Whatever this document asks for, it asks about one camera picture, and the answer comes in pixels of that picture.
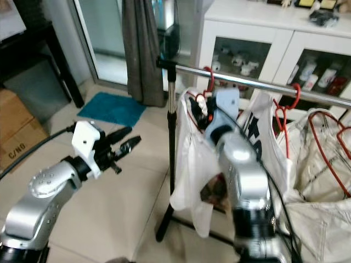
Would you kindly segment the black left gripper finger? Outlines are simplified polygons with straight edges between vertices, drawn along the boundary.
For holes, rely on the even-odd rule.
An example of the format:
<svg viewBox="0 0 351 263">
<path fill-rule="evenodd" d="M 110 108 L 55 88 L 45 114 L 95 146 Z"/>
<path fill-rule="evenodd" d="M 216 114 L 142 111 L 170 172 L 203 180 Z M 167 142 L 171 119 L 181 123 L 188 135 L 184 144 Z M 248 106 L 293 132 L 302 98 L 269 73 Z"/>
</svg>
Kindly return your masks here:
<svg viewBox="0 0 351 263">
<path fill-rule="evenodd" d="M 140 143 L 142 140 L 141 137 L 132 137 L 126 140 L 124 143 L 120 145 L 117 151 L 115 151 L 115 158 L 123 158 L 126 155 L 129 155 L 131 151 L 134 150 L 136 145 Z"/>
<path fill-rule="evenodd" d="M 107 140 L 109 144 L 116 144 L 121 140 L 123 140 L 123 138 L 125 138 L 126 135 L 128 135 L 131 132 L 132 132 L 131 127 L 123 127 L 121 129 L 115 130 L 112 133 L 108 134 L 105 140 Z"/>
</svg>

